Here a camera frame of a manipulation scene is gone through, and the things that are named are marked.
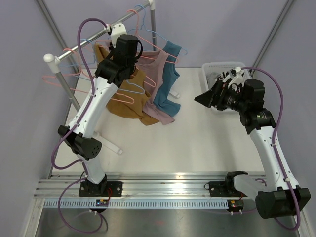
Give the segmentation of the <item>black white striped tank top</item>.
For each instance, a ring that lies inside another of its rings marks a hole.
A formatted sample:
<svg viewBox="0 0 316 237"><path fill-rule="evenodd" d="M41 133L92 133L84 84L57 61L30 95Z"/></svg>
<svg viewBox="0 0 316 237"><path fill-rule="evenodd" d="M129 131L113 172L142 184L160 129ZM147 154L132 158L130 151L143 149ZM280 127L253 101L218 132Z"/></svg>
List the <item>black white striped tank top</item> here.
<svg viewBox="0 0 316 237"><path fill-rule="evenodd" d="M211 88L217 81L223 81L226 83L230 83L234 77L237 76L235 70L230 70L227 72L217 73L210 72L206 74L206 81L209 88Z"/></svg>

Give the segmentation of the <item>mauve pink tank top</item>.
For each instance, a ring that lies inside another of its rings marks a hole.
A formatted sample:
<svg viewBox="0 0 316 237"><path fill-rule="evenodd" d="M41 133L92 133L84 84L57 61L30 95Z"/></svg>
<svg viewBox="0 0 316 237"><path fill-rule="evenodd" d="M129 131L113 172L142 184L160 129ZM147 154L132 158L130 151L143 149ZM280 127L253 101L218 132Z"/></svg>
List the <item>mauve pink tank top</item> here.
<svg viewBox="0 0 316 237"><path fill-rule="evenodd" d="M142 124L146 126L159 122L162 125L168 125L175 121L173 117L161 111L154 104L155 96L163 83L162 74L167 58L168 54L164 51L145 51L136 64L136 67L146 74L143 86L145 91L150 94L143 107L144 116L140 118Z"/></svg>

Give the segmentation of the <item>pink hanger of mauve top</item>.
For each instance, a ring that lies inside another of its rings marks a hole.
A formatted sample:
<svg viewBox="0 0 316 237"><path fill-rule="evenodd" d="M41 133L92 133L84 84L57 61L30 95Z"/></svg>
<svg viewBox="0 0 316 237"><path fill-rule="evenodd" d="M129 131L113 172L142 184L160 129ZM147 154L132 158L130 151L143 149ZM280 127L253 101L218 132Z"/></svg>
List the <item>pink hanger of mauve top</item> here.
<svg viewBox="0 0 316 237"><path fill-rule="evenodd" d="M133 12L137 15L136 27L139 27L139 14L136 10L129 9L127 12ZM141 40L141 43L148 43L153 46L148 40L139 35L139 32L135 31L135 36ZM169 54L164 52L163 49L156 46L156 51L143 51L138 63L136 64L139 70L144 70L146 78L144 83L146 86L160 87L162 85L163 68L167 61Z"/></svg>

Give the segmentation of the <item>mustard tank top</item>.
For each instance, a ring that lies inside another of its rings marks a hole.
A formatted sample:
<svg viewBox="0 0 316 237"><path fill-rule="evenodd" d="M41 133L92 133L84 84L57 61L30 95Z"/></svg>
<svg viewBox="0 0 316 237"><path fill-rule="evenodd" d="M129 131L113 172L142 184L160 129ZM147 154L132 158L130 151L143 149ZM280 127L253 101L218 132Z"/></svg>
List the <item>mustard tank top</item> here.
<svg viewBox="0 0 316 237"><path fill-rule="evenodd" d="M125 80L107 103L108 111L126 119L144 116L143 107L150 97L144 89L145 73L136 69L129 80Z"/></svg>

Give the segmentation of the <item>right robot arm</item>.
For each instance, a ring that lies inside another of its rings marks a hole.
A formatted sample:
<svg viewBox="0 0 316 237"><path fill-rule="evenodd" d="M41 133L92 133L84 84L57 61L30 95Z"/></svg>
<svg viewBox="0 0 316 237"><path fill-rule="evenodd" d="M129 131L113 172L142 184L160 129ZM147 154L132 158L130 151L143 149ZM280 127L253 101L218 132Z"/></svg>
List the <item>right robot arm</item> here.
<svg viewBox="0 0 316 237"><path fill-rule="evenodd" d="M221 185L209 183L210 193L225 191L251 198L264 219L297 216L311 199L308 188L300 187L292 175L275 133L277 124L264 108L265 88L257 79L247 79L237 90L221 80L194 100L219 111L231 109L239 113L240 122L253 141L266 175L263 186L245 171L229 172Z"/></svg>

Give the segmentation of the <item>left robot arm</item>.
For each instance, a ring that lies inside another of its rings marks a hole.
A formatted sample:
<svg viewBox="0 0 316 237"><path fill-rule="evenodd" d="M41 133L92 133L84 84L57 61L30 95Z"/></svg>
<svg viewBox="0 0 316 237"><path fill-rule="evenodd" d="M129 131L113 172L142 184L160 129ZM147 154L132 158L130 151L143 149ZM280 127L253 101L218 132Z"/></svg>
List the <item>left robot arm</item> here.
<svg viewBox="0 0 316 237"><path fill-rule="evenodd" d="M78 157L85 171L80 180L81 197L120 197L115 191L122 182L107 182L99 154L102 143L93 138L95 126L105 106L117 92L121 84L135 72L135 64L141 56L137 48L141 42L134 35L121 35L116 44L110 46L109 54L98 64L92 86L83 106L67 126L60 126L58 134Z"/></svg>

